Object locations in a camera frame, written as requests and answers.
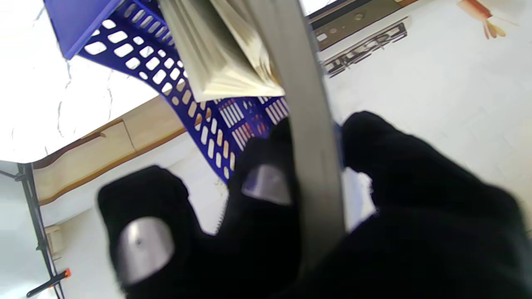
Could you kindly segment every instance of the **perforated blue tray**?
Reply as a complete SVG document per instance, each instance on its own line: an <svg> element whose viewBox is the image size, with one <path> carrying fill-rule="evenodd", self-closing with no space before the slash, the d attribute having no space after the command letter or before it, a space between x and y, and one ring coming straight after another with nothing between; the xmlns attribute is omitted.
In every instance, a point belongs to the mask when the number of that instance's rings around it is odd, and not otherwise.
<svg viewBox="0 0 532 299"><path fill-rule="evenodd" d="M94 17L96 7L88 9L92 20L80 33L80 26L72 32L66 20L76 21L64 14L77 12L65 3L78 1L47 0L57 38L70 36L61 46L63 55L71 53L88 58L115 70L124 72L155 88L175 110L190 136L216 174L227 181L233 173L235 158L253 137L266 137L273 124L288 116L288 105L283 97L224 98L196 103L190 90L186 71L180 61L170 31L155 2L126 0L107 14L109 5L118 2L96 1L105 11Z"/></svg>

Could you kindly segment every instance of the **gloved hand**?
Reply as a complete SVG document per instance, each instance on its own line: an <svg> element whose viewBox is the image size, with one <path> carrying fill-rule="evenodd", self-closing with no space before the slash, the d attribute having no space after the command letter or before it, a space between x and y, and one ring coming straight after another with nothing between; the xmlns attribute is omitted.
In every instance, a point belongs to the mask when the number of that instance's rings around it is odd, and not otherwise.
<svg viewBox="0 0 532 299"><path fill-rule="evenodd" d="M213 263L218 259L210 252L212 236L202 232L188 201L187 188L179 178L151 166L104 186L98 193L98 205L109 235L111 261L127 298L216 295L207 287L216 279L209 270L218 267ZM175 249L162 269L129 284L120 277L119 239L127 224L141 217L164 221Z"/></svg>
<svg viewBox="0 0 532 299"><path fill-rule="evenodd" d="M294 172L292 141L287 119L268 139L252 138L236 161L228 182L229 199L216 239L237 273L239 297L262 298L293 282L300 264L297 214L298 188ZM279 205L246 196L243 185L261 165L280 170L288 186L291 205Z"/></svg>
<svg viewBox="0 0 532 299"><path fill-rule="evenodd" d="M300 263L297 183L287 120L269 139L252 138L229 180L225 217L216 236L202 232L182 181L152 166L104 186L98 205L118 271L121 232L141 217L156 217L171 230L175 252L162 269L134 284L118 277L127 298L262 298L293 282ZM272 165L284 175L290 205L242 193L250 171Z"/></svg>

